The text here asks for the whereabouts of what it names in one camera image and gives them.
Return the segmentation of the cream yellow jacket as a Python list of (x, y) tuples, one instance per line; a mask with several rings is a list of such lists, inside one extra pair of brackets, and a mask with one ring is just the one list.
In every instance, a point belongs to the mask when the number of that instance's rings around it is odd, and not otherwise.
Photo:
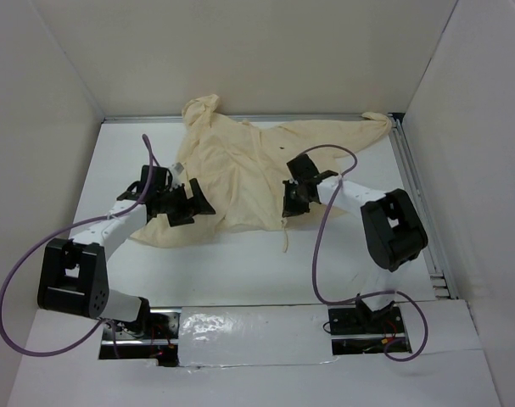
[(237, 122), (216, 109), (215, 94), (189, 101), (182, 110), (186, 135), (176, 160), (182, 179), (196, 179), (214, 215), (191, 225), (170, 226), (158, 215), (132, 238), (156, 248), (180, 248), (211, 241), (220, 232), (281, 231), (287, 163), (305, 150), (320, 171), (340, 172), (339, 159), (387, 136), (388, 116), (366, 112), (357, 121), (294, 120), (261, 129)]

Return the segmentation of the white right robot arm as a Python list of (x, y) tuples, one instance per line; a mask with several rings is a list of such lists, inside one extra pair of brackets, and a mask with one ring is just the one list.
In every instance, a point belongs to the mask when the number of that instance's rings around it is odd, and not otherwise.
[[(409, 194), (390, 192), (348, 181), (345, 174), (319, 171), (307, 153), (287, 162), (291, 178), (283, 183), (283, 216), (304, 215), (311, 204), (325, 207), (312, 255), (311, 282), (316, 298), (328, 306), (354, 305), (355, 321), (364, 332), (375, 332), (385, 322), (400, 296), (399, 281), (406, 264), (428, 246), (428, 235)], [(366, 292), (346, 300), (327, 300), (318, 288), (317, 264), (325, 226), (332, 209), (360, 219), (367, 252), (374, 263), (365, 282)]]

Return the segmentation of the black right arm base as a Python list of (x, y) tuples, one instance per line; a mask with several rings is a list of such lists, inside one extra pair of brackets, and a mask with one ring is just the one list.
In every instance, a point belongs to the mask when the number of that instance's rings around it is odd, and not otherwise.
[(329, 307), (322, 326), (331, 337), (333, 355), (411, 353), (400, 308), (391, 303), (373, 312), (362, 301), (344, 307)]

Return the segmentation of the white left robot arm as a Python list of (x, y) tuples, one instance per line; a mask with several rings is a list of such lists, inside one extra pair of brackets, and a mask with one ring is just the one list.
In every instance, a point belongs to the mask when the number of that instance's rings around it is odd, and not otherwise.
[(158, 215), (170, 226), (190, 225), (197, 215), (213, 215), (199, 182), (179, 181), (182, 167), (144, 165), (100, 220), (69, 239), (54, 238), (44, 249), (37, 293), (40, 308), (121, 323), (134, 338), (153, 328), (149, 301), (109, 286), (107, 263), (114, 252)]

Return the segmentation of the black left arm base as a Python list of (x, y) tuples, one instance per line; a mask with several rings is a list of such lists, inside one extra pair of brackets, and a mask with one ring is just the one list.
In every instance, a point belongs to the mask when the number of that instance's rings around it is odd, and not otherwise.
[(105, 326), (100, 360), (145, 360), (162, 367), (179, 366), (181, 308), (152, 308), (142, 327), (116, 322)]

